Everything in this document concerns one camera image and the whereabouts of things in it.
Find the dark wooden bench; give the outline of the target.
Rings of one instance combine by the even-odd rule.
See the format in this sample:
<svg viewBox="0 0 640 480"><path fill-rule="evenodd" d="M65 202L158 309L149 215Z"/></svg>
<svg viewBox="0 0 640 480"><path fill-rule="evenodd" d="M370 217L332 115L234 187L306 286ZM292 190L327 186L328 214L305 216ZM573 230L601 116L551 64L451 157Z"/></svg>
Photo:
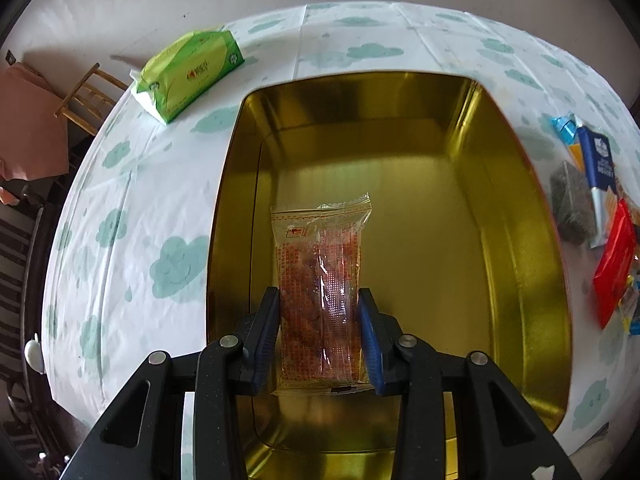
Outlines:
<svg viewBox="0 0 640 480"><path fill-rule="evenodd" d="M26 363L24 348L43 338L44 278L57 223L50 205L31 214L1 207L1 378L21 384L38 411L51 401L50 388Z"/></svg>

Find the white trash bin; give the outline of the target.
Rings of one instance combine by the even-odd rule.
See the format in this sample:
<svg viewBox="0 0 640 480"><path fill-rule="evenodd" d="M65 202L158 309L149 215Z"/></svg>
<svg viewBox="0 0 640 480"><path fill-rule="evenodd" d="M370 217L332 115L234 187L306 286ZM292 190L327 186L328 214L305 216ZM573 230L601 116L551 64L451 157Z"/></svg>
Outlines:
<svg viewBox="0 0 640 480"><path fill-rule="evenodd" d="M46 374L40 341L37 337L29 339L24 347L24 358L31 370L39 375Z"/></svg>

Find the cloud print tablecloth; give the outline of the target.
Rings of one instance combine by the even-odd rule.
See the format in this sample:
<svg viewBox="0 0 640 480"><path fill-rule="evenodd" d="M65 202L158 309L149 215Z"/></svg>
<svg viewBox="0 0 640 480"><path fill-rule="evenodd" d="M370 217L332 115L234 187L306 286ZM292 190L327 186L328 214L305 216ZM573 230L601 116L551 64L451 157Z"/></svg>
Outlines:
<svg viewBox="0 0 640 480"><path fill-rule="evenodd" d="M91 424L153 350L198 351L218 191L243 99L277 84L379 72L457 76L498 105L549 203L570 153L550 119L574 113L608 137L616 176L639 193L639 130L608 82L574 55L506 24L399 2L313 3L229 30L244 63L164 125L130 94L93 141L55 235L43 307L53 399ZM553 429L580 474L610 468L639 419L639 341L597 320L600 255L559 241L572 371Z"/></svg>

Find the clear orange snack bag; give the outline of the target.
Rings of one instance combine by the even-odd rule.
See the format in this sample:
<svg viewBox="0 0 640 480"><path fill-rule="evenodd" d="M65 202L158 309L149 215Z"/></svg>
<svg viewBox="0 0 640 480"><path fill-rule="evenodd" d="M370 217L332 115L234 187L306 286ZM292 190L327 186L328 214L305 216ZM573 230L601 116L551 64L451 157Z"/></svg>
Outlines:
<svg viewBox="0 0 640 480"><path fill-rule="evenodd" d="M281 313L277 393L325 394L367 383L358 289L371 211L367 194L271 211Z"/></svg>

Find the pink cloth covered furniture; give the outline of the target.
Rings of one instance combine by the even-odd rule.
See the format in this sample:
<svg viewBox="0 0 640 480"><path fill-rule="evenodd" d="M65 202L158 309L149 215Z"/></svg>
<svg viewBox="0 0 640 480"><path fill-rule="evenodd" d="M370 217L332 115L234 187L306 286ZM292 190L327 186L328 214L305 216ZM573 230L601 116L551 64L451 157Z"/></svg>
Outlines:
<svg viewBox="0 0 640 480"><path fill-rule="evenodd" d="M35 181L67 174L66 119L54 112L62 104L50 84L16 62L1 72L1 181Z"/></svg>

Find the green tissue pack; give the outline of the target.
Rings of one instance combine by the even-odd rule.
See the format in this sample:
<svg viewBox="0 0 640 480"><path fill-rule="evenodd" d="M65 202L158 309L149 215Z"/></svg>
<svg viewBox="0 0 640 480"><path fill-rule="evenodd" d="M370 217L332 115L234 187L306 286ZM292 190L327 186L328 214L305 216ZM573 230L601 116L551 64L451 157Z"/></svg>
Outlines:
<svg viewBox="0 0 640 480"><path fill-rule="evenodd" d="M202 93L244 63L230 30L194 30L133 70L131 94L164 125L172 122Z"/></svg>

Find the red snack packet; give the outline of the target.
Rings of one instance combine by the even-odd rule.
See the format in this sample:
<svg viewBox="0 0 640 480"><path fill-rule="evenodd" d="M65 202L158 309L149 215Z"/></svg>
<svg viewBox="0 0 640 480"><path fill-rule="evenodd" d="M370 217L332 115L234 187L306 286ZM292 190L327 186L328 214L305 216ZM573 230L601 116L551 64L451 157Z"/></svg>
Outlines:
<svg viewBox="0 0 640 480"><path fill-rule="evenodd" d="M602 330L627 288L627 276L637 247L637 235L626 200L616 207L612 228L592 284L597 300L597 318Z"/></svg>

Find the gold toffee tin box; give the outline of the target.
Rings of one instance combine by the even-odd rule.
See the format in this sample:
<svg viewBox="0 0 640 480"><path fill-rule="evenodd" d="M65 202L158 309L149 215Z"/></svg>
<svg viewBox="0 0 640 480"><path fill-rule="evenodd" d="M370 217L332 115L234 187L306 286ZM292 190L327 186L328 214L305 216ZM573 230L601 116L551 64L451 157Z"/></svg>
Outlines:
<svg viewBox="0 0 640 480"><path fill-rule="evenodd" d="M277 283L270 214L368 196L360 283L408 333L488 353L550 429L572 345L559 237L521 142L468 78L341 74L241 102L218 191L207 336Z"/></svg>

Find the dark seaweed snack block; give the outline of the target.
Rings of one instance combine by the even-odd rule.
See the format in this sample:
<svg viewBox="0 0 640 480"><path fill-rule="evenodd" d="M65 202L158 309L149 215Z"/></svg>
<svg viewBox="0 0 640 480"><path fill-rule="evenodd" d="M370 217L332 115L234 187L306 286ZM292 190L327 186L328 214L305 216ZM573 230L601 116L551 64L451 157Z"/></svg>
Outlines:
<svg viewBox="0 0 640 480"><path fill-rule="evenodd" d="M596 217L585 175L562 162L550 177L552 214L562 240L582 245L596 236Z"/></svg>

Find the blue soda cracker pack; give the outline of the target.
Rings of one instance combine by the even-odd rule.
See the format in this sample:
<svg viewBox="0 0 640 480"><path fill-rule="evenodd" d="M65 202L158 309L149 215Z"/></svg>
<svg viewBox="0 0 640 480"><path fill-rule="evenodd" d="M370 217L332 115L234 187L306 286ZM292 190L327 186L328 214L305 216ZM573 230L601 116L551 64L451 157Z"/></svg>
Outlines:
<svg viewBox="0 0 640 480"><path fill-rule="evenodd" d="M586 126L577 129L577 136L596 222L596 234L589 245L597 248L608 240L618 202L612 150L605 134L593 132Z"/></svg>

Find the wooden chair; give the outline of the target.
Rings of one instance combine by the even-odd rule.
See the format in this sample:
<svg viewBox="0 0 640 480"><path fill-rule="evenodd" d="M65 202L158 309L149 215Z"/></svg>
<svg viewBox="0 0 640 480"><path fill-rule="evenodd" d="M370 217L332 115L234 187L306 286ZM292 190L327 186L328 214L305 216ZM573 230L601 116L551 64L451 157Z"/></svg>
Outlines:
<svg viewBox="0 0 640 480"><path fill-rule="evenodd" d="M107 84L120 93L128 89L128 84L107 73L99 63L93 64L64 96L54 117L64 118L89 136L96 136L116 105L114 96L104 90Z"/></svg>

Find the yellow small snack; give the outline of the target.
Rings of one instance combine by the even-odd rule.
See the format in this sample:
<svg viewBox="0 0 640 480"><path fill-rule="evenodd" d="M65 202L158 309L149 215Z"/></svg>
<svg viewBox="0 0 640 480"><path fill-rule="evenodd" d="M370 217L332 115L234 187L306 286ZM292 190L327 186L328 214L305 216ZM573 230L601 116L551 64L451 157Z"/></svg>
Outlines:
<svg viewBox="0 0 640 480"><path fill-rule="evenodd" d="M618 306L620 307L620 314L627 334L638 336L640 334L639 282L634 276L628 276L627 288Z"/></svg>

